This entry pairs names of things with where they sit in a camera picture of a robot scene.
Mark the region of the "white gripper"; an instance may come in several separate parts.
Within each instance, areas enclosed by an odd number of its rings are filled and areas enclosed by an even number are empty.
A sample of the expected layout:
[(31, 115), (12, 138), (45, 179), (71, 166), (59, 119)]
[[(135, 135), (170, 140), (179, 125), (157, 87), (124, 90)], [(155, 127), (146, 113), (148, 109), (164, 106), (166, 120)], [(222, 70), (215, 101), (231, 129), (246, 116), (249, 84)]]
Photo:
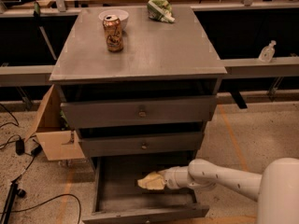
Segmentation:
[(165, 184), (147, 184), (147, 190), (163, 190), (165, 186), (169, 189), (183, 189), (187, 188), (189, 184), (188, 167), (172, 167), (162, 171), (153, 171), (148, 174), (148, 178), (160, 177), (164, 179)]

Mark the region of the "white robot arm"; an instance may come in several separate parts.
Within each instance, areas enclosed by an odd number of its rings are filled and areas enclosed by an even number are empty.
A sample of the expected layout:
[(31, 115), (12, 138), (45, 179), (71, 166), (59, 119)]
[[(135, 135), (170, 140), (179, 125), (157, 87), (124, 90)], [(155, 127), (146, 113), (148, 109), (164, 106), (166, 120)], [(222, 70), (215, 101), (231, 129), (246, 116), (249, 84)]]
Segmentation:
[(272, 161), (262, 174), (225, 168), (196, 159), (183, 167), (151, 172), (142, 189), (208, 189), (222, 185), (258, 204), (256, 224), (299, 224), (299, 160)]

